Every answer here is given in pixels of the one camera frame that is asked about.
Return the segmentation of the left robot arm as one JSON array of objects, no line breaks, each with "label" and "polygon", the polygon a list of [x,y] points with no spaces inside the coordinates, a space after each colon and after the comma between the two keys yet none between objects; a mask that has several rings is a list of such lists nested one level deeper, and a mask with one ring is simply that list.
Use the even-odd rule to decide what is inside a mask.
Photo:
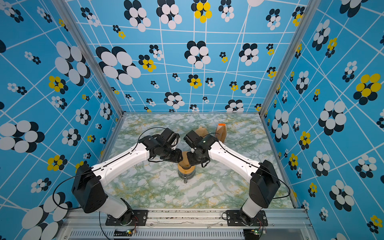
[{"label": "left robot arm", "polygon": [[128,169],[155,157],[165,162],[181,162],[182,151],[176,148],[179,141],[179,134],[165,128],[161,134],[140,138],[133,147],[105,162],[92,167],[80,166],[72,193],[84,213],[105,213],[122,225],[129,224],[133,218],[131,206],[124,199],[107,194],[105,187]]}]

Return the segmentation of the wooden ring holder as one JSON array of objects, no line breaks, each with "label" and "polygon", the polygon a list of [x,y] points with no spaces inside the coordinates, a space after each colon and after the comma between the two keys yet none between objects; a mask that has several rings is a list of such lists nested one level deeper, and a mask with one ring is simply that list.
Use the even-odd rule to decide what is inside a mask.
[{"label": "wooden ring holder", "polygon": [[183,169],[183,168],[178,168],[178,173],[181,175],[181,176],[184,176],[184,175],[193,175],[194,173],[196,172],[195,170],[195,166],[189,168],[189,169]]}]

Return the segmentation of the grey glass pitcher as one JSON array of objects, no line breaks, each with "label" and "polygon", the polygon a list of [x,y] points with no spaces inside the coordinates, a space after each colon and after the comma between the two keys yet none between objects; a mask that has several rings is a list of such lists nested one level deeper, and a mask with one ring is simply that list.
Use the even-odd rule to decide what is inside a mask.
[{"label": "grey glass pitcher", "polygon": [[195,173],[191,174],[183,174],[179,173],[179,177],[183,180],[184,184],[187,184],[190,179],[192,179],[195,176]]}]

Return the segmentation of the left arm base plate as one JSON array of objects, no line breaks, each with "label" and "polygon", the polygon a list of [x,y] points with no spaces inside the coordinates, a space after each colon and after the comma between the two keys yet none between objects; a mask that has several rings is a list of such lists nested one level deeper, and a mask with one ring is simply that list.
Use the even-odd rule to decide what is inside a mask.
[{"label": "left arm base plate", "polygon": [[116,219],[107,216],[106,226],[145,226],[148,219],[148,210],[128,210],[122,217]]}]

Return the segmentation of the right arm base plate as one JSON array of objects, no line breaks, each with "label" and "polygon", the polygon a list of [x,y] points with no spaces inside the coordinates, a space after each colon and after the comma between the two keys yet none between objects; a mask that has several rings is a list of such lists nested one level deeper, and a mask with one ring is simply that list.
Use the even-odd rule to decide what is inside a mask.
[{"label": "right arm base plate", "polygon": [[241,210],[227,210],[226,220],[229,227],[267,227],[268,220],[265,211],[260,210],[253,218]]}]

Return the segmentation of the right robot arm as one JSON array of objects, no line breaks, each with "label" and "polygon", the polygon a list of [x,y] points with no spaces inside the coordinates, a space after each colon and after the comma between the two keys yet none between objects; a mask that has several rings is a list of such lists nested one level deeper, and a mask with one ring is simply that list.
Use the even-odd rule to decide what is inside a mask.
[{"label": "right robot arm", "polygon": [[269,207],[281,186],[281,181],[271,162],[252,162],[249,158],[225,146],[213,135],[199,136],[190,131],[184,141],[191,148],[187,158],[191,166],[206,167],[211,160],[220,162],[231,168],[249,182],[249,197],[239,211],[239,219],[250,226],[257,214]]}]

